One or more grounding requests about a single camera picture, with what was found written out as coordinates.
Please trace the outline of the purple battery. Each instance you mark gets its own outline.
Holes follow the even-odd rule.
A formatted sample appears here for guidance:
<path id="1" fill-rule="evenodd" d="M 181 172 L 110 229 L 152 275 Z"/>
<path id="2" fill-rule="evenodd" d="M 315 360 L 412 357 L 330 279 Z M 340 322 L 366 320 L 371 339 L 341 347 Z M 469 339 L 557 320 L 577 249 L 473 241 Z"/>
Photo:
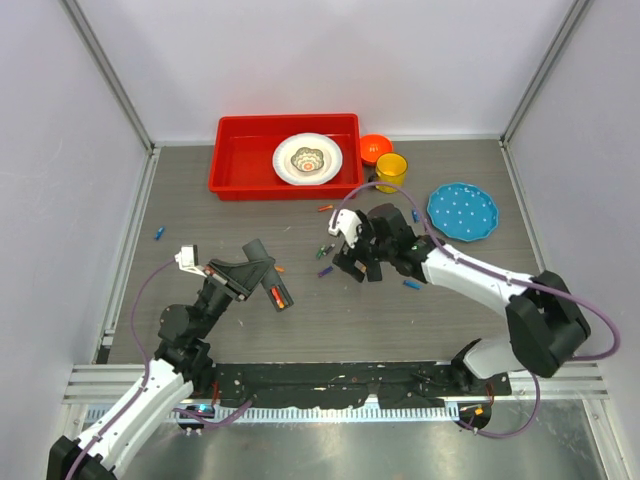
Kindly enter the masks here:
<path id="1" fill-rule="evenodd" d="M 322 277 L 328 275 L 329 273 L 331 273 L 332 271 L 333 271 L 333 267 L 332 266 L 328 266 L 325 269 L 323 269 L 320 272 L 318 272 L 317 276 L 318 276 L 318 278 L 322 278 Z"/>

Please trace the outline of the red battery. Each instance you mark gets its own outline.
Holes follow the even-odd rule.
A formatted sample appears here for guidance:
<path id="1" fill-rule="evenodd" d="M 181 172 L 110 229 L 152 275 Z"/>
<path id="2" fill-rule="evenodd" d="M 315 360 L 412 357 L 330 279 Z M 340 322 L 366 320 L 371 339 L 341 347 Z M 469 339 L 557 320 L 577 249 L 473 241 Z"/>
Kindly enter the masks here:
<path id="1" fill-rule="evenodd" d="M 280 294 L 278 292 L 278 289 L 276 287 L 272 287 L 271 288 L 271 295 L 274 299 L 274 301 L 276 302 L 276 305 L 278 308 L 282 308 L 283 307 L 283 303 L 280 297 Z"/>

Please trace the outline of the orange battery front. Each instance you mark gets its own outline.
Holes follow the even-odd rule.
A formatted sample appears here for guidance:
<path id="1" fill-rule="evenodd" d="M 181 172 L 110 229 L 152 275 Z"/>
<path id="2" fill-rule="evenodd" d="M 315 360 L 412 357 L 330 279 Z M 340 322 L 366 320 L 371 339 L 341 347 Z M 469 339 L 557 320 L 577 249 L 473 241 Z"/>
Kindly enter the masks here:
<path id="1" fill-rule="evenodd" d="M 284 309 L 285 308 L 285 302 L 283 300 L 282 294 L 280 293 L 280 290 L 278 287 L 274 287 L 274 297 L 277 300 L 278 306 L 280 309 Z"/>

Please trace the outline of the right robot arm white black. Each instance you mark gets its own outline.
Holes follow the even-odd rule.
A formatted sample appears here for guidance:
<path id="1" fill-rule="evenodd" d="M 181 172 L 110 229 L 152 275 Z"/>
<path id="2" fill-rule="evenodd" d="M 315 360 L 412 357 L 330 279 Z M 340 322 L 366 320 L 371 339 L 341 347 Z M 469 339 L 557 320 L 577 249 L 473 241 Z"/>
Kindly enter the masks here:
<path id="1" fill-rule="evenodd" d="M 390 203 L 367 213 L 340 209 L 328 232 L 344 240 L 334 265 L 357 282 L 380 281 L 388 263 L 406 278 L 457 292 L 505 319 L 505 337 L 473 340 L 451 360 L 450 378 L 462 394 L 475 394 L 491 377 L 511 371 L 550 378 L 591 334 L 559 275 L 510 273 L 479 262 L 438 238 L 415 234 Z"/>

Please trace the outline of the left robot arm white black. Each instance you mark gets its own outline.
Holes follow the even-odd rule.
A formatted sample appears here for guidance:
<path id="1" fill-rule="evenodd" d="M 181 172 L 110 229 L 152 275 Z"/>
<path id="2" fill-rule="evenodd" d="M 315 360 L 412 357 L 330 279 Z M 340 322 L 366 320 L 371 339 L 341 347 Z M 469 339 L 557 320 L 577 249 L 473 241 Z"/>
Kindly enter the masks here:
<path id="1" fill-rule="evenodd" d="M 215 366 L 205 337 L 234 302 L 263 287 L 278 309 L 290 306 L 280 291 L 275 261 L 261 254 L 243 263 L 211 260 L 201 266 L 187 245 L 172 260 L 184 272 L 203 277 L 193 305 L 171 305 L 160 319 L 160 345 L 144 359 L 144 371 L 120 399 L 77 438 L 61 436 L 51 447 L 49 479 L 116 479 L 174 407 L 188 397 L 205 397 Z"/>

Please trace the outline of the blue battery under right arm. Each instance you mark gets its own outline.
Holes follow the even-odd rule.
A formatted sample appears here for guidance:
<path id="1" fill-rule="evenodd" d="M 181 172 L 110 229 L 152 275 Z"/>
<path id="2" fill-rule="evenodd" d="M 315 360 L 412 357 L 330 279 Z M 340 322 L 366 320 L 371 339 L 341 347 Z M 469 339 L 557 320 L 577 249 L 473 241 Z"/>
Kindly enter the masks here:
<path id="1" fill-rule="evenodd" d="M 418 284 L 416 282 L 413 282 L 413 281 L 410 281 L 410 280 L 404 280 L 403 281 L 403 285 L 407 286 L 409 288 L 412 288 L 414 290 L 420 290 L 422 288 L 420 284 Z"/>

